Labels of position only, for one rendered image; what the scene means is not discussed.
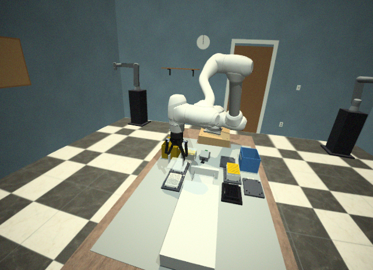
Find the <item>blue bin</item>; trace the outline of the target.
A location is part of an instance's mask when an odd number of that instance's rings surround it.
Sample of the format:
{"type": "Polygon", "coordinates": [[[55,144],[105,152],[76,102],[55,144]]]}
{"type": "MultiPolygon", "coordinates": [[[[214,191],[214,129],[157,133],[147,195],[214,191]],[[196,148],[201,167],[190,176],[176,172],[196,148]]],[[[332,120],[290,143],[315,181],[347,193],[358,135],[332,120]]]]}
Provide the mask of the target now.
{"type": "Polygon", "coordinates": [[[240,171],[258,173],[259,165],[261,162],[261,159],[259,159],[260,156],[257,149],[241,147],[238,159],[240,171]]]}

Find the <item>yellow open-top bin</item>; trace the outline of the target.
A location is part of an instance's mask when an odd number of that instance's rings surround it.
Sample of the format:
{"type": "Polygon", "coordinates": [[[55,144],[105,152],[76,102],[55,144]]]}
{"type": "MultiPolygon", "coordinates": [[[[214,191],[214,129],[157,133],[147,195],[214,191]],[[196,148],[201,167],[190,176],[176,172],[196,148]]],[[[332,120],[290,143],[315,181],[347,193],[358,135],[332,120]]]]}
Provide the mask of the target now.
{"type": "MultiPolygon", "coordinates": [[[[169,151],[169,149],[170,149],[170,147],[171,147],[171,144],[172,144],[172,143],[169,141],[169,144],[168,144],[168,151],[169,151]]],[[[164,152],[165,152],[165,147],[166,147],[166,141],[161,145],[161,157],[167,159],[167,154],[164,153],[164,152]]],[[[171,159],[172,159],[173,157],[178,158],[179,155],[180,155],[180,153],[181,153],[181,151],[180,151],[180,149],[179,149],[178,146],[173,146],[173,148],[172,148],[172,150],[171,150],[170,153],[171,153],[171,159]]]]}

